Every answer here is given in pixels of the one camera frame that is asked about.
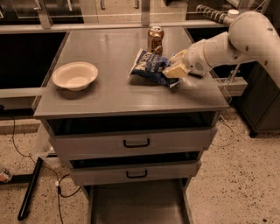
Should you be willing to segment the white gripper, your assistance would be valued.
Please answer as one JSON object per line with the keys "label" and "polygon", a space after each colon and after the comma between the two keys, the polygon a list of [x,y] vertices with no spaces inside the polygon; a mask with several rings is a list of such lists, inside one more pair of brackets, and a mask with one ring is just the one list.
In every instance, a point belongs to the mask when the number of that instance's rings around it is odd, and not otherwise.
{"label": "white gripper", "polygon": [[167,78],[184,78],[189,73],[204,76],[206,73],[212,70],[207,63],[204,54],[205,40],[202,39],[199,42],[193,43],[187,49],[184,49],[178,53],[173,54],[169,61],[174,64],[177,62],[184,62],[167,67],[163,74]]}

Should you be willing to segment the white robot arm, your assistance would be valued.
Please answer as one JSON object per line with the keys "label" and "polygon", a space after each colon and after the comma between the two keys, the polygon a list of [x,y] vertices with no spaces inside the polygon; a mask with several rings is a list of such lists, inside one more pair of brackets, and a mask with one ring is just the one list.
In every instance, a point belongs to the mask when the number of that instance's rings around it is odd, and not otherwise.
{"label": "white robot arm", "polygon": [[167,78],[200,76],[223,65],[258,62],[275,82],[280,81],[280,37],[273,24],[256,11],[234,18],[227,31],[202,39],[170,58]]}

